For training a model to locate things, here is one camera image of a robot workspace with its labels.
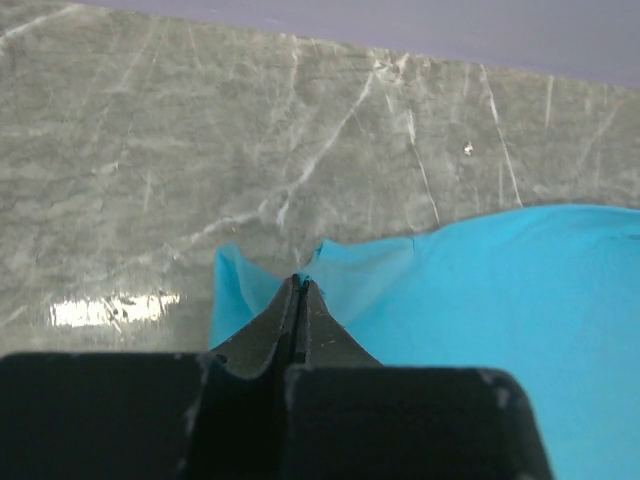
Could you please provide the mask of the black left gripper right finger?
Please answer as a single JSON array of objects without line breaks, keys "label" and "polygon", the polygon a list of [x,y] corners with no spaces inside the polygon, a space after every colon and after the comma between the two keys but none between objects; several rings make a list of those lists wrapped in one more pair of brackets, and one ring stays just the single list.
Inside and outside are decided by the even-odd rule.
[{"label": "black left gripper right finger", "polygon": [[284,399],[288,479],[549,479],[529,398],[507,372],[384,367],[303,285]]}]

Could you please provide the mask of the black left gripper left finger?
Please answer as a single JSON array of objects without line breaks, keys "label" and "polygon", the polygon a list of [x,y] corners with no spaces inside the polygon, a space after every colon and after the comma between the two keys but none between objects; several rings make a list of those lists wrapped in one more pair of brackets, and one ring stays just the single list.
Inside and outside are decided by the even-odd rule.
[{"label": "black left gripper left finger", "polygon": [[1,361],[5,479],[275,479],[299,280],[200,353],[17,353]]}]

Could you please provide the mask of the turquoise t shirt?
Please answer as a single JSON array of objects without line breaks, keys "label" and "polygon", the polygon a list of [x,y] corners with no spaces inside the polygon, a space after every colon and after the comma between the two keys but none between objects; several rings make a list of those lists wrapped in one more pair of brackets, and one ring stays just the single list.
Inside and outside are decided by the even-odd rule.
[{"label": "turquoise t shirt", "polygon": [[[415,236],[327,240],[291,277],[299,311],[284,390],[312,281],[334,320],[384,367],[512,375],[531,403],[549,479],[638,477],[637,211],[543,206]],[[212,348],[261,314],[285,280],[235,245],[221,247]]]}]

